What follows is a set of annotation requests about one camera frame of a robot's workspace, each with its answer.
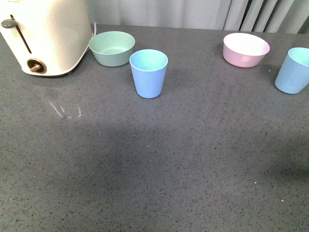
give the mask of green bowl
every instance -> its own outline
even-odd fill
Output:
[[[134,45],[134,37],[122,31],[104,32],[89,41],[89,48],[96,60],[108,67],[118,67],[128,63],[134,52]]]

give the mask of white toaster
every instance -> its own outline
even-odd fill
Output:
[[[25,73],[73,70],[93,36],[84,0],[0,0],[0,32]]]

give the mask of curtain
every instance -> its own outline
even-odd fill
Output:
[[[100,24],[309,33],[308,0],[85,0]]]

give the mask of countertop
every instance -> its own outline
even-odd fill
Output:
[[[168,56],[157,98],[91,51],[28,75],[0,36],[1,231],[308,231],[309,87],[274,82],[309,35],[251,32],[270,52],[243,69],[223,58],[231,31],[110,30]]]

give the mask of plastic cup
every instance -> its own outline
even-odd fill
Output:
[[[288,94],[299,93],[309,84],[309,49],[289,50],[275,81],[276,87]]]
[[[130,57],[137,93],[143,98],[155,98],[162,91],[168,57],[160,51],[145,49]]]

